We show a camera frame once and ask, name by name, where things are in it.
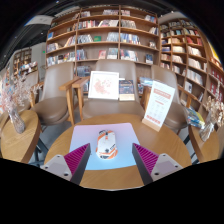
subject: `chair back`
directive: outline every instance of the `chair back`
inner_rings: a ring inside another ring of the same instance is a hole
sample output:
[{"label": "chair back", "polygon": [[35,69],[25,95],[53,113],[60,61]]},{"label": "chair back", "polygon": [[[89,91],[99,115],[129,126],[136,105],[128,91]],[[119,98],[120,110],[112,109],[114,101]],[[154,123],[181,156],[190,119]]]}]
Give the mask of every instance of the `chair back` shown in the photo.
[{"label": "chair back", "polygon": [[31,72],[26,76],[26,81],[28,85],[34,86],[39,82],[39,73],[38,71]]},{"label": "chair back", "polygon": [[73,77],[73,62],[65,62],[47,68],[41,101],[53,97],[66,97],[66,91],[60,91],[59,86],[71,81]]},{"label": "chair back", "polygon": [[177,86],[177,77],[176,74],[169,70],[162,68],[158,65],[152,65],[151,66],[151,77],[154,80],[159,80],[168,86],[171,86],[175,89],[175,94],[173,96],[173,102],[180,104],[179,99],[179,90]]},{"label": "chair back", "polygon": [[96,62],[95,71],[119,72],[119,78],[133,80],[135,101],[139,101],[136,66],[133,61],[100,59]]}]

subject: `framed picture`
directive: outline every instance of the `framed picture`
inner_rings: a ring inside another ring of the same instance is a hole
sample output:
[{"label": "framed picture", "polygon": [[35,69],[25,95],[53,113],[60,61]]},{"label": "framed picture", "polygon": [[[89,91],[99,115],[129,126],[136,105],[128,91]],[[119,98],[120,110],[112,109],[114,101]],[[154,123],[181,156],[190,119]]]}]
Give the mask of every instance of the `framed picture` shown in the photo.
[{"label": "framed picture", "polygon": [[119,73],[91,71],[88,98],[118,100]]}]

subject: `wooden chair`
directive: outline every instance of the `wooden chair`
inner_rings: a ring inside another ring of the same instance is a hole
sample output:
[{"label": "wooden chair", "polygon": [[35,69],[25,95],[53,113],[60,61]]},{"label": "wooden chair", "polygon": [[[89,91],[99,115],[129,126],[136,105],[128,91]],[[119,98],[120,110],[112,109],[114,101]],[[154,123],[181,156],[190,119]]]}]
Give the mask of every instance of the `wooden chair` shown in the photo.
[{"label": "wooden chair", "polygon": [[41,125],[49,126],[70,121],[75,125],[72,85],[82,83],[83,79],[74,77],[74,63],[66,62],[46,69],[42,98],[35,104],[32,96],[31,110],[40,119]]},{"label": "wooden chair", "polygon": [[[151,78],[153,80],[159,80],[173,88],[175,88],[175,94],[173,97],[172,104],[164,121],[164,124],[171,129],[177,129],[177,134],[180,133],[181,129],[187,127],[186,117],[184,115],[183,106],[180,103],[179,99],[179,90],[187,94],[187,104],[186,107],[190,107],[191,100],[196,100],[197,98],[183,89],[178,87],[177,79],[174,72],[168,69],[161,68],[157,65],[151,66]],[[148,105],[151,89],[149,87],[144,87],[143,96],[141,99],[141,105],[144,107],[145,111]]]},{"label": "wooden chair", "polygon": [[[135,63],[126,60],[101,59],[98,60],[95,67],[96,71],[110,71],[119,72],[120,78],[126,80],[133,80],[135,101],[119,101],[119,100],[105,100],[105,99],[88,99],[83,105],[82,87],[78,87],[76,83],[72,85],[73,88],[78,89],[78,99],[81,120],[88,119],[97,115],[113,114],[113,113],[129,113],[144,116],[144,110],[140,105],[138,96],[138,83]],[[89,78],[83,80],[82,86]]]}]

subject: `paper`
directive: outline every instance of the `paper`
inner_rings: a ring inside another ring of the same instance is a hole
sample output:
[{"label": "paper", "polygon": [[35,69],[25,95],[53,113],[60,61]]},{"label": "paper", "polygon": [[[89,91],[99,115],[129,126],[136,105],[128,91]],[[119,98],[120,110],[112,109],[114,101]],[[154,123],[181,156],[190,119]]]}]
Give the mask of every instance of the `paper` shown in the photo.
[{"label": "paper", "polygon": [[[97,139],[102,130],[112,130],[115,133],[118,152],[113,159],[104,160],[96,154]],[[88,143],[90,143],[91,154],[86,170],[107,170],[136,165],[132,154],[132,143],[139,144],[139,141],[130,123],[78,125],[74,127],[69,152]]]},{"label": "paper", "polygon": [[174,93],[174,88],[153,81],[148,106],[142,122],[159,131],[170,109]]}]

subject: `white sign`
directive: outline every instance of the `white sign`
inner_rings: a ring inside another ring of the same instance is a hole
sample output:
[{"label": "white sign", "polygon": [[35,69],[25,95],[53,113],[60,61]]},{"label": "white sign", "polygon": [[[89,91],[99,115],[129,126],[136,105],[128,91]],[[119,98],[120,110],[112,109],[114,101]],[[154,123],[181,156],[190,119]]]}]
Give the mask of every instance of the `white sign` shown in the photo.
[{"label": "white sign", "polygon": [[148,106],[142,122],[159,131],[170,109],[174,93],[174,88],[153,81]]},{"label": "white sign", "polygon": [[24,26],[31,25],[31,24],[46,24],[51,25],[52,16],[45,16],[45,15],[38,15],[34,16],[31,20],[29,20]]},{"label": "white sign", "polygon": [[118,100],[119,73],[91,71],[88,98]]}]

